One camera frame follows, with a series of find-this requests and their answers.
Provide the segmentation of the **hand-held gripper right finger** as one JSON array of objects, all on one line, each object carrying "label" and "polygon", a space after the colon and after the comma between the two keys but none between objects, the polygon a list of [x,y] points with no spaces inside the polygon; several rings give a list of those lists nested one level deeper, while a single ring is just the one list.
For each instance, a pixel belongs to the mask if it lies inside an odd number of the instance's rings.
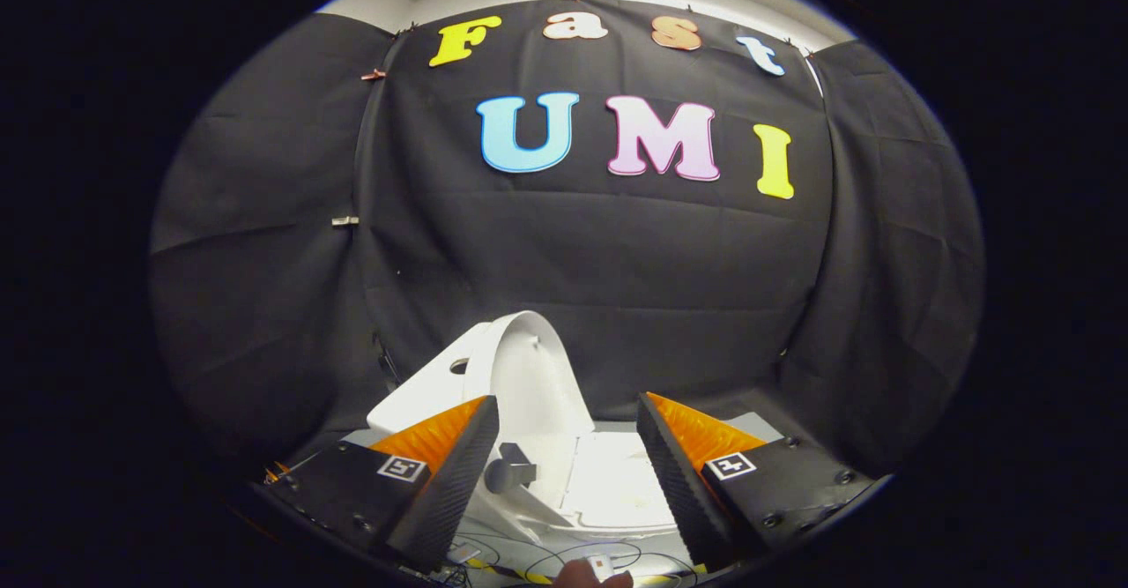
[{"label": "hand-held gripper right finger", "polygon": [[717,571],[802,547],[879,480],[800,435],[774,441],[644,392],[636,430],[690,560]]}]

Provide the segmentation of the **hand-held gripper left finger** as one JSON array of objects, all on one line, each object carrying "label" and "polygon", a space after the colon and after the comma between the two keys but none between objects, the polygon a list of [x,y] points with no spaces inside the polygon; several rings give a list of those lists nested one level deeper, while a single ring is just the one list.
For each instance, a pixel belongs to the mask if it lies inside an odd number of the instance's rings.
[{"label": "hand-held gripper left finger", "polygon": [[264,491],[356,555],[432,572],[446,563],[499,430],[496,397],[476,397],[377,444],[333,444],[271,474]]}]

